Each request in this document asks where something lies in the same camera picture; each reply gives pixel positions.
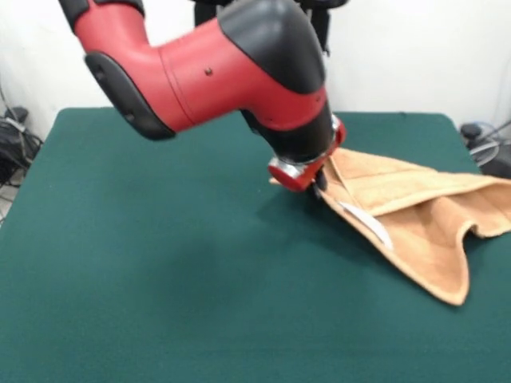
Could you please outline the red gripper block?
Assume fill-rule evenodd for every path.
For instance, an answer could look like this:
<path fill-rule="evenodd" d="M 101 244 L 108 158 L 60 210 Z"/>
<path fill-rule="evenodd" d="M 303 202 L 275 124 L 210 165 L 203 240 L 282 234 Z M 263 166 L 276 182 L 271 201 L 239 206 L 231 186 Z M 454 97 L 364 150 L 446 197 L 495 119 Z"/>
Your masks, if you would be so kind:
<path fill-rule="evenodd" d="M 322 192 L 327 190 L 327 177 L 323 170 L 325 163 L 330 159 L 333 152 L 344 141 L 346 129 L 343 122 L 333 116 L 331 146 L 318 158 L 306 163 L 292 163 L 290 160 L 280 159 L 273 156 L 268 163 L 267 169 L 272 179 L 292 192 L 305 192 L 311 190 L 311 195 L 316 199 L 322 199 Z"/>

